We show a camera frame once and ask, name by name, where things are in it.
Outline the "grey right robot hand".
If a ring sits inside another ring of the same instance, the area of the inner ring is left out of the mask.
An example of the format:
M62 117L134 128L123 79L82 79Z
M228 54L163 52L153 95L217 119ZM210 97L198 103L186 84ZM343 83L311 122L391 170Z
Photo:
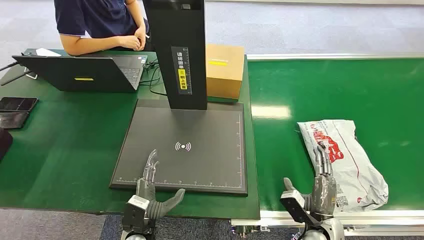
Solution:
M285 191L280 202L295 219L302 213L332 217L336 205L337 184L329 154L323 145L317 145L315 155L315 177L312 192L300 193L287 177L283 179Z

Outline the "person's left hand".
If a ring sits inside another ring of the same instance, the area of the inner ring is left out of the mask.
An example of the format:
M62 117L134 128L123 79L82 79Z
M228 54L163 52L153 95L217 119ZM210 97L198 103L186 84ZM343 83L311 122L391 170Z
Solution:
M140 27L138 27L134 35L139 39L141 44L144 45L146 42L146 26L141 25Z

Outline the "person's right hand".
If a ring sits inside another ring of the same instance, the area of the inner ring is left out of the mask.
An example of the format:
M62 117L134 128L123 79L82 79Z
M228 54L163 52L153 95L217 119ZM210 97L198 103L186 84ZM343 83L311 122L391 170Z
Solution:
M126 35L118 37L119 46L134 51L141 51L144 47L143 42L135 35Z

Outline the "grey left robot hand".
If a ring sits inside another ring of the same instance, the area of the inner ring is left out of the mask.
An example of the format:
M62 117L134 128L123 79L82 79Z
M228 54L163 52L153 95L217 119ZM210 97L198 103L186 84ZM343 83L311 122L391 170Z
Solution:
M156 175L156 166L158 164L159 156L155 148L150 152L143 169L142 177L137 181L136 195L149 200L146 213L151 219L165 216L184 199L186 193L185 189L180 188L173 197L164 202L160 202L156 199L154 178Z

